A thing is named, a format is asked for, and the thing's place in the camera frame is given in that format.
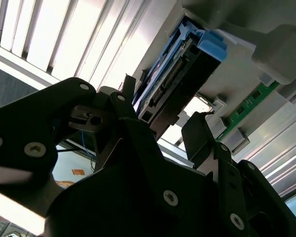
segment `green circuit board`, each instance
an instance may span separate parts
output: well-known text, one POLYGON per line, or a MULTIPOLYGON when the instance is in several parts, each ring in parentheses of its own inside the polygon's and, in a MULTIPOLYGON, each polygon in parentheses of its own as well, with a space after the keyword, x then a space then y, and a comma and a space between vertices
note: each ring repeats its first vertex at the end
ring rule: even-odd
POLYGON ((269 87, 260 83, 242 103, 224 119, 227 129, 216 139, 220 142, 241 120, 243 120, 259 103, 261 103, 277 86, 278 82, 273 82, 269 87))

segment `metal frame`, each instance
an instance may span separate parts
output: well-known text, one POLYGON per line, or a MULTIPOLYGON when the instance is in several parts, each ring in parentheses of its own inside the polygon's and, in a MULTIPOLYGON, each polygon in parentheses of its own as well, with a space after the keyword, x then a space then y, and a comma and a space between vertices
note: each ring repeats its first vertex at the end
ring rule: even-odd
MULTIPOLYGON (((135 80, 127 80, 132 82, 125 85, 134 88, 135 80)), ((99 236, 143 231, 259 236, 268 226, 274 227, 270 235, 296 236, 296 217, 255 165, 245 160, 236 164, 226 146, 214 142, 205 115, 195 113, 183 128, 187 157, 198 160, 197 172, 163 158, 152 131, 137 119, 122 92, 95 94, 83 80, 65 80, 0 109, 0 193, 47 217, 45 237, 86 235, 93 231, 92 223, 98 224, 99 236), (61 103, 55 105, 50 95, 61 103), (28 112, 33 104, 37 106, 28 112), (80 117, 72 113, 78 105, 86 106, 80 117), (17 126, 6 126, 10 114, 15 114, 17 126), (49 172, 57 159, 55 144, 74 134, 75 124, 95 131, 98 172, 62 191, 49 172), (23 136, 15 139, 20 130, 23 136), (24 152, 24 145, 32 141, 45 146, 41 158, 24 152), (7 168, 8 176, 1 172, 7 168), (96 215, 81 218, 86 211, 96 215)))

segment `blue cable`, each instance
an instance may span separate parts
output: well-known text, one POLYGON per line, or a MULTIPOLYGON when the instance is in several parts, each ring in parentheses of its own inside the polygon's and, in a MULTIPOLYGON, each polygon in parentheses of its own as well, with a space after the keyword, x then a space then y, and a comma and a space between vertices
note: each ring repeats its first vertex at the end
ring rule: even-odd
POLYGON ((83 147, 84 147, 85 152, 86 152, 91 158, 95 158, 95 155, 89 153, 89 152, 88 152, 88 149, 87 149, 86 146, 85 146, 83 131, 81 131, 81 139, 82 139, 82 145, 83 145, 83 147))

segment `cable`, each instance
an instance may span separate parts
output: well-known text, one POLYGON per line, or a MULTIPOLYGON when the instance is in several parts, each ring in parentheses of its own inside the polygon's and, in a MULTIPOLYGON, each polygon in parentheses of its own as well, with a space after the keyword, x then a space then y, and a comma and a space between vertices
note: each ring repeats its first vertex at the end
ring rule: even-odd
POLYGON ((91 164, 91 170, 92 170, 92 172, 94 172, 94 170, 95 170, 95 162, 96 162, 96 157, 95 157, 95 155, 93 155, 93 154, 91 154, 91 153, 89 153, 88 152, 88 149, 86 148, 86 146, 85 146, 85 143, 84 143, 84 134, 83 134, 83 131, 81 131, 81 140, 82 140, 82 145, 83 145, 83 147, 84 147, 84 150, 85 150, 85 152, 89 155, 89 157, 91 158, 90 159, 90 164, 91 164))

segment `orange sticker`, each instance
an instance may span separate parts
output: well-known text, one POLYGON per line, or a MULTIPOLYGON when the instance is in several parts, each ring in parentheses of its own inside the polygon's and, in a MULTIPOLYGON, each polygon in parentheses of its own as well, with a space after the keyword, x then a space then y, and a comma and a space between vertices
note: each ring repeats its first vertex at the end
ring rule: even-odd
POLYGON ((72 169, 74 175, 85 175, 83 169, 72 169))

